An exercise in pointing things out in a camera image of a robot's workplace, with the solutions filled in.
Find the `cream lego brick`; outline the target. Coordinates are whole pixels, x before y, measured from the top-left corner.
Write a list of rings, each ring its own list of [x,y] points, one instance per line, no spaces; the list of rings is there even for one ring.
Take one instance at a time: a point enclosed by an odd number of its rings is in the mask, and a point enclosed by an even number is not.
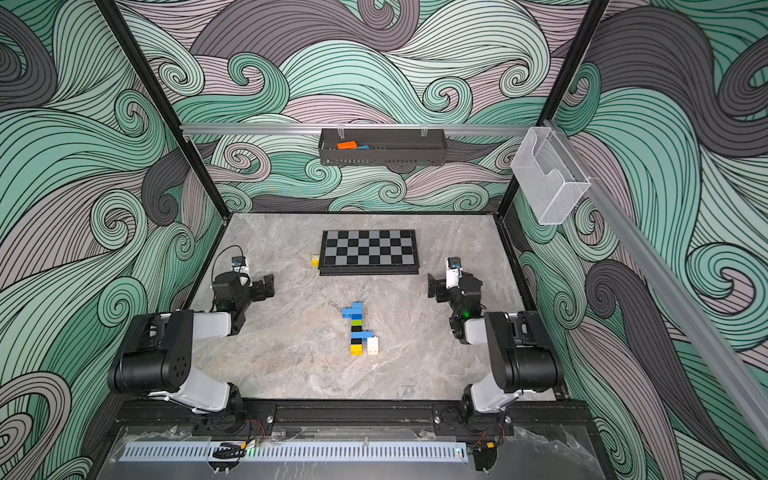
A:
[[[371,336],[366,339],[366,351],[368,355],[379,354],[379,338],[377,336]]]

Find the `blue long lego brick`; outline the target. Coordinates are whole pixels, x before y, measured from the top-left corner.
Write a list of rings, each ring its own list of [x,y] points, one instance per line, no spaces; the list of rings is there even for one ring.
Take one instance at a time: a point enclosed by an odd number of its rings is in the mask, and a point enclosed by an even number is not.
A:
[[[374,334],[370,330],[359,331],[359,332],[352,332],[351,333],[351,338],[352,339],[367,339],[367,338],[371,338],[373,336],[374,336]]]

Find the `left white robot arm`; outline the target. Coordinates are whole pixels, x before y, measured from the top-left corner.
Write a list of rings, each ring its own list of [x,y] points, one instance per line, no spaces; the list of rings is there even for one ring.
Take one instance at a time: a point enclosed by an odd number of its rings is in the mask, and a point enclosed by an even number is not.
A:
[[[212,282],[208,312],[176,310],[133,317],[108,371],[111,391],[174,402],[195,414],[232,414],[243,409],[238,388],[216,380],[194,365],[192,350],[201,340],[237,336],[247,309],[275,295],[273,275],[253,281],[228,271]]]

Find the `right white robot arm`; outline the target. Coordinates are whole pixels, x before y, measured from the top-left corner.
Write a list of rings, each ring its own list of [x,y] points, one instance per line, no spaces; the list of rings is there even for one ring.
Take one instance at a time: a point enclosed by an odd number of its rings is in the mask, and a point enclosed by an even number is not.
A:
[[[429,274],[427,281],[427,295],[451,309],[448,320],[454,338],[488,349],[490,372],[465,388],[462,416],[501,414],[526,393],[562,386],[561,362],[537,312],[487,311],[481,303],[483,282],[459,269],[444,279]]]

